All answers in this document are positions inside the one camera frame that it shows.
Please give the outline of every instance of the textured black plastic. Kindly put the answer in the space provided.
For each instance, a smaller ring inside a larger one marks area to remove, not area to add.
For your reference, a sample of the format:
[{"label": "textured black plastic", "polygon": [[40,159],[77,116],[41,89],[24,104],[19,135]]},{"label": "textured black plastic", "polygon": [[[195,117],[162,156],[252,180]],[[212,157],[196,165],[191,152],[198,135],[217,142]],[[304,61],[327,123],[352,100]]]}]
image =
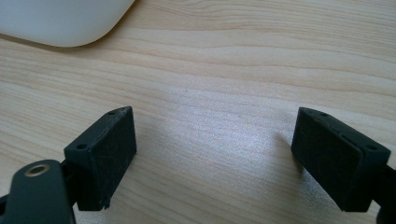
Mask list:
[{"label": "textured black plastic", "polygon": [[79,182],[78,209],[108,208],[135,153],[134,115],[130,106],[104,114],[67,146],[65,161]]},{"label": "textured black plastic", "polygon": [[291,151],[347,212],[366,212],[390,151],[323,112],[299,109]]}]

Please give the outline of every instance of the metal ring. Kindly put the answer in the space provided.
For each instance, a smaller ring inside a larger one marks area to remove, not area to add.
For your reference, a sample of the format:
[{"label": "metal ring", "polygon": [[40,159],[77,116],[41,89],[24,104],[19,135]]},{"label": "metal ring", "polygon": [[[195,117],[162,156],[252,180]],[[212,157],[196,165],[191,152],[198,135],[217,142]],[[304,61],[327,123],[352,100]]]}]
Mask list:
[{"label": "metal ring", "polygon": [[48,164],[38,164],[34,167],[31,167],[29,170],[25,172],[25,175],[28,177],[34,177],[38,175],[42,175],[46,173],[50,169]]}]

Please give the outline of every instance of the screw hole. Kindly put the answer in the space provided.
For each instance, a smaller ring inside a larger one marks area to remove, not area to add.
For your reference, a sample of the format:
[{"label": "screw hole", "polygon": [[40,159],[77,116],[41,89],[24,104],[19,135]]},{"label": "screw hole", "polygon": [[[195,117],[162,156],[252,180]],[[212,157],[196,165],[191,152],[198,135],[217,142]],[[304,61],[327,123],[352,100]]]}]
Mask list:
[{"label": "screw hole", "polygon": [[374,147],[374,146],[367,146],[368,148],[370,148],[371,150],[377,150],[378,148]]},{"label": "screw hole", "polygon": [[87,147],[87,144],[79,144],[78,146],[77,146],[77,149],[84,149],[84,148],[86,148]]},{"label": "screw hole", "polygon": [[46,173],[49,169],[50,169],[50,167],[47,164],[39,164],[37,166],[30,168],[28,171],[26,171],[25,175],[28,177],[42,175],[42,174]]}]

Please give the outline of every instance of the white object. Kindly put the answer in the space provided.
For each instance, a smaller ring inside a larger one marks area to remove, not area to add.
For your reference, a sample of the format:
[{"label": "white object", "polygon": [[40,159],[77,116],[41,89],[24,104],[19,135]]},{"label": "white object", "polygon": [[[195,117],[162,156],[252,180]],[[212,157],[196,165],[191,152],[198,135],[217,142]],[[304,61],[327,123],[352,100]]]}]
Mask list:
[{"label": "white object", "polygon": [[0,34],[57,47],[91,43],[116,25],[134,0],[0,0]]}]

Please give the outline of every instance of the wood grain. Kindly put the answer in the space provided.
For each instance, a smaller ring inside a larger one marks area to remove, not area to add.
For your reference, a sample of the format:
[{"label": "wood grain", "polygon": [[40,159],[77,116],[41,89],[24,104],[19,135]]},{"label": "wood grain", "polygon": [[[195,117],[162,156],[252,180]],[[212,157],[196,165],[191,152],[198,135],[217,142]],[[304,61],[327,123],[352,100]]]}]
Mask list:
[{"label": "wood grain", "polygon": [[80,48],[0,35],[0,194],[131,105],[138,154],[78,223],[375,223],[376,203],[339,211],[290,143],[307,106],[395,149],[395,71],[393,0],[140,0]]}]

